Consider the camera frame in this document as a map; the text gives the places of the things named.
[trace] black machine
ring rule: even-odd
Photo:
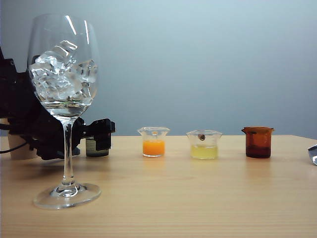
[[[19,135],[37,149],[43,160],[63,159],[64,135],[61,123],[49,114],[34,94],[28,72],[18,73],[13,59],[4,59],[0,48],[0,118],[9,124],[0,124],[0,129]],[[80,139],[93,137],[96,150],[109,150],[111,133],[115,124],[109,119],[96,120],[86,125],[78,118],[72,129],[72,150],[78,154]]]

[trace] wine glass stem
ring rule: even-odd
[[[66,118],[61,120],[64,129],[64,175],[62,184],[72,185],[75,182],[72,165],[71,130],[76,118]]]

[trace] yellow liquid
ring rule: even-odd
[[[191,146],[190,155],[195,159],[215,159],[218,156],[218,147]]]

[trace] beaker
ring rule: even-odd
[[[195,159],[215,159],[218,157],[217,142],[222,133],[214,130],[193,130],[186,133],[191,149],[190,155]]]
[[[138,129],[143,137],[143,156],[162,156],[165,153],[165,136],[169,131],[170,129],[160,126],[146,126]]]
[[[242,131],[246,135],[246,156],[252,158],[269,158],[271,156],[273,128],[266,126],[246,126]]]

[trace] wine glass base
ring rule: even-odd
[[[75,207],[98,198],[101,190],[90,183],[74,183],[71,186],[62,184],[41,192],[34,200],[34,205],[46,209]]]

